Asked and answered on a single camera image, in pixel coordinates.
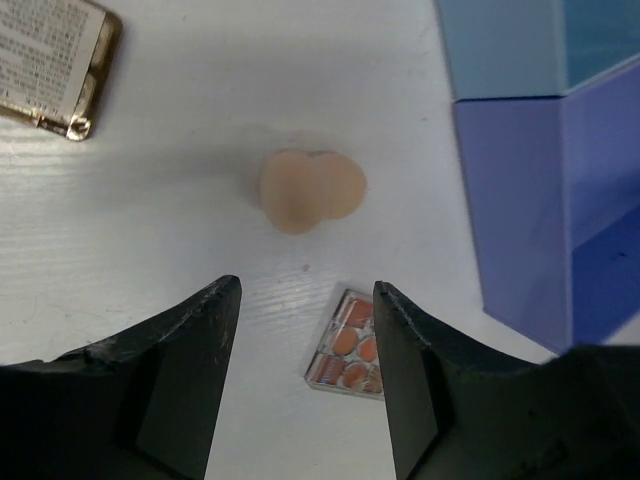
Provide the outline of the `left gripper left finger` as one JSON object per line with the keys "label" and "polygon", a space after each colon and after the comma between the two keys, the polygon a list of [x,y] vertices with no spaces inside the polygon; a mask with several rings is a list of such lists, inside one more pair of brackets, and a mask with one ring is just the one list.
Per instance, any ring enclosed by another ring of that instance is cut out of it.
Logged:
{"label": "left gripper left finger", "polygon": [[225,275],[52,361],[1,369],[5,479],[201,479],[242,297]]}

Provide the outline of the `gold rectangular palette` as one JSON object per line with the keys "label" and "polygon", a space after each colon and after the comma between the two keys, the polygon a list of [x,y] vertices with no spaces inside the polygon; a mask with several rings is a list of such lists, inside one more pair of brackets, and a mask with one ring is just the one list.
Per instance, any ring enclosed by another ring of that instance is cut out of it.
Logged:
{"label": "gold rectangular palette", "polygon": [[3,1],[1,116],[86,140],[122,33],[122,20],[93,1]]}

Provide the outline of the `orange eyeshadow palette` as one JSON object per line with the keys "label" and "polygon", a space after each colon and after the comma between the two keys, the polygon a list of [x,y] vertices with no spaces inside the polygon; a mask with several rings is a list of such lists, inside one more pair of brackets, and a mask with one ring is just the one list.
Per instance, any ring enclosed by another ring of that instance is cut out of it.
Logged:
{"label": "orange eyeshadow palette", "polygon": [[337,287],[311,342],[303,378],[317,390],[384,398],[369,295],[349,286]]}

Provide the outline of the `beige makeup sponge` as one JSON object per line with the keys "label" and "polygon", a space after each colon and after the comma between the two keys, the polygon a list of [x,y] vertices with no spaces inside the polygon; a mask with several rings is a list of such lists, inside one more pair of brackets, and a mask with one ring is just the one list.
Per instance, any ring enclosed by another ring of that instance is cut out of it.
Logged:
{"label": "beige makeup sponge", "polygon": [[276,229],[299,235],[325,220],[351,215],[362,204],[367,187],[364,170],[348,156],[283,150],[263,163],[259,200]]}

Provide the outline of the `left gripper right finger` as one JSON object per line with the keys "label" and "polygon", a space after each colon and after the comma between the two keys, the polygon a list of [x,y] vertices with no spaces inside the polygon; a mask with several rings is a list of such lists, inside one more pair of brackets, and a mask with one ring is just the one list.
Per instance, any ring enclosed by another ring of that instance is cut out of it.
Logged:
{"label": "left gripper right finger", "polygon": [[374,326],[400,479],[635,479],[639,350],[530,363],[423,311],[388,282]]}

